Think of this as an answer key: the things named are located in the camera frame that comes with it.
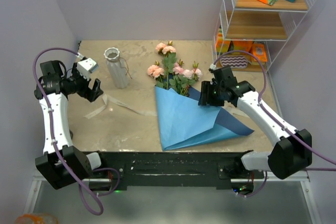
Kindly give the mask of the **pink flower stem tall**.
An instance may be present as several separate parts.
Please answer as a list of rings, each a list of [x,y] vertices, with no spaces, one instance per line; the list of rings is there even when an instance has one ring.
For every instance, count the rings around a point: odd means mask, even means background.
[[[176,57],[176,49],[173,47],[173,42],[168,41],[167,44],[160,42],[155,47],[156,52],[163,56],[162,63],[167,65],[169,68],[169,79],[173,76],[173,68],[175,67],[177,57]]]

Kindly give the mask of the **orange plastic object corner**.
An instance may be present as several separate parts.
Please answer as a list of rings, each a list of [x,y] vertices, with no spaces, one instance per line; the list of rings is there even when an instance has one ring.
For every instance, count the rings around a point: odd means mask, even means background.
[[[59,224],[56,217],[50,214],[24,214],[16,218],[14,223],[17,224]]]

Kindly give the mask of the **white ribbed ceramic vase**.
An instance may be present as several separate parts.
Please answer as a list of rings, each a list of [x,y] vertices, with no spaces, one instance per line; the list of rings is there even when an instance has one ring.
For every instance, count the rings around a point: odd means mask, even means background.
[[[129,85],[129,67],[124,58],[121,57],[118,48],[111,47],[104,51],[107,67],[116,88],[124,89]]]

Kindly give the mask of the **black table front rail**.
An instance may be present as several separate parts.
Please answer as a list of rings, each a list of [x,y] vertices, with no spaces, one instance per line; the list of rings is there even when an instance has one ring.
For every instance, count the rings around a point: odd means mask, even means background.
[[[240,152],[101,152],[102,166],[113,171],[94,172],[88,185],[93,191],[127,190],[128,187],[214,187],[250,192],[253,180],[264,174],[239,164]]]

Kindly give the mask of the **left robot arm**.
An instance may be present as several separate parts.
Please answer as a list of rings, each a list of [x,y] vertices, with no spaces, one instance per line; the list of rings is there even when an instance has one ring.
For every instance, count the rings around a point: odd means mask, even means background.
[[[91,174],[97,178],[105,177],[109,165],[101,160],[99,153],[85,154],[74,147],[67,116],[69,95],[78,94],[93,102],[103,94],[99,79],[95,79],[93,87],[89,88],[90,75],[98,64],[91,58],[83,58],[73,64],[69,77],[66,76],[65,65],[59,60],[43,62],[40,68],[43,75],[38,78],[34,95],[43,112],[45,144],[42,156],[35,159],[36,168],[54,189],[75,183],[56,154],[60,152],[79,179],[88,178]]]

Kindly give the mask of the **orange packet bottom right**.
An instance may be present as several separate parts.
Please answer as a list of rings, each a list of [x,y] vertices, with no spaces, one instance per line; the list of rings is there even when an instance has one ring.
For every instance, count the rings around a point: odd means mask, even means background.
[[[254,43],[250,49],[250,53],[253,54],[262,63],[268,61],[265,45],[262,43]]]

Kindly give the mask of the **orange box bottom left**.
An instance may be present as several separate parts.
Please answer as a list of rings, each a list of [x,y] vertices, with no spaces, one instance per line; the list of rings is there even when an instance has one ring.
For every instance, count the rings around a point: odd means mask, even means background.
[[[215,48],[216,48],[216,52],[219,53],[225,53],[229,51],[231,45],[231,41],[230,40],[224,40],[222,34],[218,34],[216,36],[216,40],[215,40]]]

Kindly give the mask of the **blue wrapping paper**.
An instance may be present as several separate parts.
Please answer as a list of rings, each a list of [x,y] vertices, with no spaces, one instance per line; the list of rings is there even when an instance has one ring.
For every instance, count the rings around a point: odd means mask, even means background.
[[[199,106],[198,90],[190,88],[189,95],[182,96],[172,88],[155,87],[162,150],[209,144],[254,133],[221,107]]]

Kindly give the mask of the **peach flower stem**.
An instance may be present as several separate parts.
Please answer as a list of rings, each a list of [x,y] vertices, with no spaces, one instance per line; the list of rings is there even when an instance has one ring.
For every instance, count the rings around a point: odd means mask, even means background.
[[[155,61],[147,68],[146,74],[155,80],[157,87],[169,89],[169,68],[167,65]]]

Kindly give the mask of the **orange box bottom middle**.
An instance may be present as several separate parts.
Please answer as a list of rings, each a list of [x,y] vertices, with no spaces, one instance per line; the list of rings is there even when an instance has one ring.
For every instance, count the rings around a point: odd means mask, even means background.
[[[241,54],[241,51],[250,52],[253,43],[251,40],[231,40],[228,51],[233,51],[232,54]]]

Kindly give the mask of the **purple striped sleep mask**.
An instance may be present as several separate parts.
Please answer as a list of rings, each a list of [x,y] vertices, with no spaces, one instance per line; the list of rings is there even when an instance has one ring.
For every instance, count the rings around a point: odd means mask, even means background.
[[[248,67],[248,61],[245,56],[224,56],[220,60],[222,67],[231,67],[233,69],[246,69]]]

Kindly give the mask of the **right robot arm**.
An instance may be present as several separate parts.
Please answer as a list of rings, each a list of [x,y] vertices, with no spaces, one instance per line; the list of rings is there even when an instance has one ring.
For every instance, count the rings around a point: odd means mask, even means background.
[[[253,170],[272,172],[285,179],[312,163],[312,136],[297,130],[273,111],[247,81],[238,82],[230,67],[209,69],[211,81],[202,81],[199,105],[223,106],[225,102],[248,115],[264,132],[273,149],[268,152],[247,151],[234,164],[234,173],[246,178]]]

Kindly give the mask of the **pink flower stem right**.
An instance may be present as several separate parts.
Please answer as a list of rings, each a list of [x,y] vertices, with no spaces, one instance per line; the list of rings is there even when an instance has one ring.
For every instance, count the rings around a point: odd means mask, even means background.
[[[189,89],[203,76],[198,68],[199,63],[193,62],[191,69],[183,68],[183,61],[179,60],[174,64],[173,75],[169,80],[170,87],[182,96],[189,96]]]

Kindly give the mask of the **cream printed ribbon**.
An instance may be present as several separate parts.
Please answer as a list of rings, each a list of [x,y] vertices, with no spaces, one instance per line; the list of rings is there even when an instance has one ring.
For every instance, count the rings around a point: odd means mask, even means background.
[[[110,96],[110,95],[107,95],[107,94],[104,94],[102,96],[102,100],[103,100],[103,103],[104,105],[93,110],[92,112],[86,114],[84,117],[86,119],[91,119],[93,118],[94,116],[98,115],[99,113],[101,113],[102,111],[104,111],[106,109],[106,107],[108,106],[109,102],[117,105],[117,106],[120,106],[120,107],[123,107],[123,108],[126,108],[136,114],[139,114],[139,115],[142,115],[142,116],[157,116],[157,112],[156,111],[139,111],[139,110],[136,110],[130,106],[128,106],[126,103],[124,102],[121,102],[119,100],[117,100],[116,98]]]

